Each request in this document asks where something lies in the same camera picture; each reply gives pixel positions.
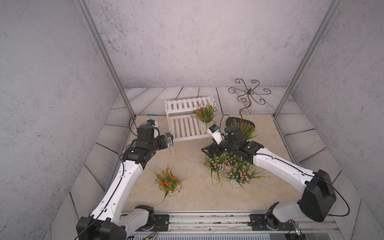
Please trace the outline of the pink flower potted plant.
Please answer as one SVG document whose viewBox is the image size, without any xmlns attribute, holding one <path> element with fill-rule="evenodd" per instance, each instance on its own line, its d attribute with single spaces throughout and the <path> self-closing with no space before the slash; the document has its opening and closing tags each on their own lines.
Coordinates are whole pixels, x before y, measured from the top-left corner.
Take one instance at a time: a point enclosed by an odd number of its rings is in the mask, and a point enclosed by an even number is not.
<svg viewBox="0 0 384 240">
<path fill-rule="evenodd" d="M 234 167 L 243 162 L 243 160 L 235 154 L 232 153 L 224 153 L 225 155 L 225 164 L 227 167 Z"/>
<path fill-rule="evenodd" d="M 205 157 L 203 165 L 210 170 L 211 178 L 213 179 L 216 176 L 217 181 L 221 182 L 221 173 L 225 170 L 227 166 L 228 155 L 222 154 L 221 156 L 214 155 L 213 157 Z"/>
<path fill-rule="evenodd" d="M 257 172 L 255 165 L 248 162 L 237 162 L 226 171 L 225 179 L 234 186 L 244 189 L 244 186 L 253 180 L 265 178 L 266 176 L 261 175 L 262 172 Z"/>
</svg>

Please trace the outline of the pink flower potted plant back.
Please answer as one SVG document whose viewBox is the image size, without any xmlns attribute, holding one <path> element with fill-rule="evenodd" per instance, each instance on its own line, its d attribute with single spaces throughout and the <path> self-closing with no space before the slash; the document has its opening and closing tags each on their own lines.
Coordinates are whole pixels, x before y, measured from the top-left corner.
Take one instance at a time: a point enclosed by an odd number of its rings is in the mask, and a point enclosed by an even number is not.
<svg viewBox="0 0 384 240">
<path fill-rule="evenodd" d="M 225 155 L 225 164 L 227 167 L 234 167 L 243 162 L 243 160 L 235 154 L 232 153 L 224 153 Z"/>
</svg>

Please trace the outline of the white wooden slatted rack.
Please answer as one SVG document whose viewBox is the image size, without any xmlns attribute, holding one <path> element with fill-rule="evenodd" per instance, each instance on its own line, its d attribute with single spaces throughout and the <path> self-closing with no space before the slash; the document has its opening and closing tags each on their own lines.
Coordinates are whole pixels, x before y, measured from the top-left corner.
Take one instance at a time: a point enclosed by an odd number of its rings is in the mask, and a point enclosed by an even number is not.
<svg viewBox="0 0 384 240">
<path fill-rule="evenodd" d="M 200 121 L 192 117 L 195 110 L 207 105 L 216 105 L 213 96 L 165 101 L 169 132 L 174 137 L 174 143 L 210 136 Z"/>
</svg>

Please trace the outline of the pink flower potted plant front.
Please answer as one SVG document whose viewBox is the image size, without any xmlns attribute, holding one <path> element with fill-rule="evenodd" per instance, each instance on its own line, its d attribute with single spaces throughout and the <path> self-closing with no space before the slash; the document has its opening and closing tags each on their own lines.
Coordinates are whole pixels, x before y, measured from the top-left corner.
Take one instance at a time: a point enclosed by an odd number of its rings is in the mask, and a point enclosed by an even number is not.
<svg viewBox="0 0 384 240">
<path fill-rule="evenodd" d="M 226 171 L 225 179 L 234 186 L 244 189 L 244 186 L 253 180 L 265 178 L 266 176 L 261 175 L 262 172 L 257 172 L 255 165 L 248 162 L 237 162 Z"/>
</svg>

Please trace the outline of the red flower potted plant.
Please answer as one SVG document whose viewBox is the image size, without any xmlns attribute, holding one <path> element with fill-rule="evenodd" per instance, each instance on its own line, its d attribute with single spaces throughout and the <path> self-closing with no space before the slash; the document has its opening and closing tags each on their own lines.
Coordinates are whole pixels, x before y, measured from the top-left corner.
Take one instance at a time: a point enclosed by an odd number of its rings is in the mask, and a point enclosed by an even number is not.
<svg viewBox="0 0 384 240">
<path fill-rule="evenodd" d="M 205 133 L 215 123 L 214 117 L 217 111 L 215 106 L 206 105 L 194 110 L 191 117 L 197 119 L 200 130 Z"/>
</svg>

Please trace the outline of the orange flower potted plant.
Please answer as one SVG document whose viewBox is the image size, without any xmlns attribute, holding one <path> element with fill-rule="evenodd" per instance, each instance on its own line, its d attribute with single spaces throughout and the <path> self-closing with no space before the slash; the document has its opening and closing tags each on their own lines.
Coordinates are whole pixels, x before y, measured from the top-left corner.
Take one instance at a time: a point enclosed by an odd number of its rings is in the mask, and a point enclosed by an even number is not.
<svg viewBox="0 0 384 240">
<path fill-rule="evenodd" d="M 159 190 L 164 193 L 161 204 L 164 203 L 166 198 L 175 197 L 181 192 L 183 179 L 176 176 L 169 166 L 164 170 L 154 166 L 151 171 L 156 177 L 155 181 L 158 184 Z"/>
</svg>

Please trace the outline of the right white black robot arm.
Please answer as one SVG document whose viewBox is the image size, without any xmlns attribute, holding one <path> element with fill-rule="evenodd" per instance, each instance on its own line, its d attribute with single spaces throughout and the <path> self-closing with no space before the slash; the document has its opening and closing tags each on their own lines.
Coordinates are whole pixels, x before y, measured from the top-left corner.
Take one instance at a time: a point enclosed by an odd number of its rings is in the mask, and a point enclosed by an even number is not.
<svg viewBox="0 0 384 240">
<path fill-rule="evenodd" d="M 280 158 L 263 145 L 248 141 L 240 127 L 235 125 L 226 127 L 223 134 L 217 125 L 212 125 L 207 133 L 212 136 L 213 143 L 202 152 L 207 155 L 204 166 L 212 173 L 224 171 L 225 179 L 243 188 L 252 180 L 262 178 L 254 169 L 261 167 L 301 193 L 297 201 L 272 204 L 263 222 L 268 229 L 277 231 L 283 223 L 303 217 L 323 222 L 331 215 L 331 208 L 341 194 L 333 187 L 327 172 L 314 172 Z"/>
</svg>

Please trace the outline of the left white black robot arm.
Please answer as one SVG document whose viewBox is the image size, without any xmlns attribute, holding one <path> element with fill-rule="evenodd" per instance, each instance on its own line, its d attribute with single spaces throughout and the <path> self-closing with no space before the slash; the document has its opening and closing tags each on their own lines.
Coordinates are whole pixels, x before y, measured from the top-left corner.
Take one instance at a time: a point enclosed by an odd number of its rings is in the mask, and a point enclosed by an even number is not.
<svg viewBox="0 0 384 240">
<path fill-rule="evenodd" d="M 154 209 L 138 205 L 128 215 L 122 211 L 136 180 L 157 151 L 173 146 L 173 135 L 160 134 L 158 123 L 148 120 L 137 129 L 137 138 L 120 158 L 118 172 L 105 196 L 88 217 L 76 225 L 77 240 L 125 240 L 139 229 L 154 225 Z"/>
</svg>

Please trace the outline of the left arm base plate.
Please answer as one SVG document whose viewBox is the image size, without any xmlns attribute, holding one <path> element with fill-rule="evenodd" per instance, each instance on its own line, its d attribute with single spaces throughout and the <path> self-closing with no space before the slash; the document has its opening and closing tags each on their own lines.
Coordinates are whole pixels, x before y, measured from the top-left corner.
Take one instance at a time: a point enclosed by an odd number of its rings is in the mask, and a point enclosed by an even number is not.
<svg viewBox="0 0 384 240">
<path fill-rule="evenodd" d="M 155 214 L 154 219 L 146 226 L 137 229 L 137 232 L 167 232 L 169 230 L 170 215 Z"/>
</svg>

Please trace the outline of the aluminium front rail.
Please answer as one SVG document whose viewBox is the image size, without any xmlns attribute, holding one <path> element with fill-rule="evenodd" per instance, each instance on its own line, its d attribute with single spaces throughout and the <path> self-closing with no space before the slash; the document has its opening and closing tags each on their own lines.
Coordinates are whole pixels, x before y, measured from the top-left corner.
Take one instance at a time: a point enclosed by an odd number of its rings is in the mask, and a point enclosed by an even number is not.
<svg viewBox="0 0 384 240">
<path fill-rule="evenodd" d="M 247 222 L 255 211 L 156 212 L 170 215 L 167 232 L 134 232 L 128 240 L 342 240 L 332 217 L 318 223 L 307 217 L 289 220 L 292 231 L 253 231 Z"/>
</svg>

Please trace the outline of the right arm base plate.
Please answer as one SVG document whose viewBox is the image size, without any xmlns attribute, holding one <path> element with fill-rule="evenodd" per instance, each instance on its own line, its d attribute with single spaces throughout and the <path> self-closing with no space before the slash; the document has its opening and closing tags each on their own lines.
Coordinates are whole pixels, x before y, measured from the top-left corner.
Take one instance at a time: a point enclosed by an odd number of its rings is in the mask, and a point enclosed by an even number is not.
<svg viewBox="0 0 384 240">
<path fill-rule="evenodd" d="M 273 214 L 250 214 L 247 225 L 253 231 L 292 231 L 294 229 L 291 221 L 282 223 Z"/>
</svg>

